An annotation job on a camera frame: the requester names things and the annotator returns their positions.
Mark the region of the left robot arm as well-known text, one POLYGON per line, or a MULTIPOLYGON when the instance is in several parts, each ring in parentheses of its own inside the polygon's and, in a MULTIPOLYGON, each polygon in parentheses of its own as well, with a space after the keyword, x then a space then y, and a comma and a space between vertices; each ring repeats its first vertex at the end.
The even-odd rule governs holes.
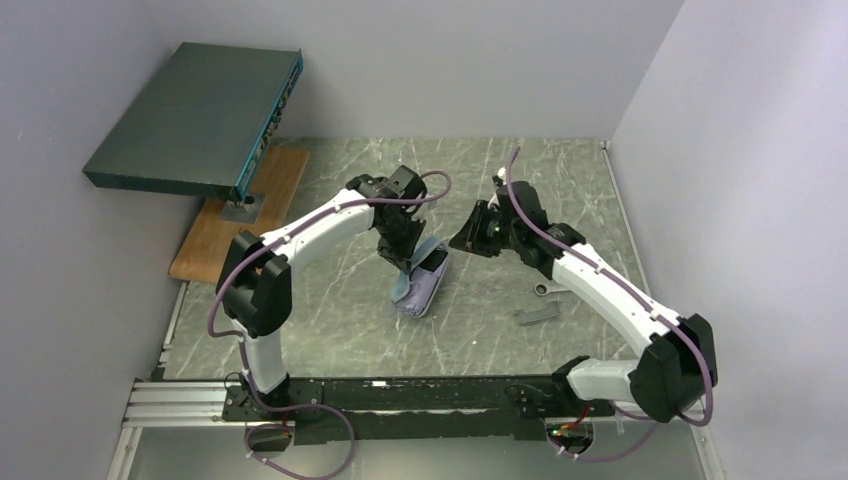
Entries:
POLYGON ((232 322, 242 357, 243 383, 253 398, 277 411, 290 405, 290 375, 281 329, 294 303, 296 275, 343 241, 369 230, 379 234, 377 253, 398 272, 390 291, 403 315, 424 316, 448 264, 443 241, 422 236, 424 212, 448 194, 431 194, 427 173, 406 166, 390 176, 359 175, 305 216, 261 235, 237 234, 228 249, 211 311, 232 322))

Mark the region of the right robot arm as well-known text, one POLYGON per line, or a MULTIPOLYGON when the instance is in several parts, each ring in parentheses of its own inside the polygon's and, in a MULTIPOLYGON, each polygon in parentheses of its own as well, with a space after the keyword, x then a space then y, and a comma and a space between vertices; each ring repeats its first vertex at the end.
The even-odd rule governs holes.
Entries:
POLYGON ((528 267, 564 286, 625 339, 636 359, 580 356, 551 375, 564 402, 632 403, 649 419, 667 423, 705 402, 700 424, 712 416, 718 383, 713 329, 701 315, 679 315, 612 268, 577 230, 552 223, 536 190, 525 181, 496 190, 496 206, 475 203, 451 248, 485 258, 515 252, 528 267))

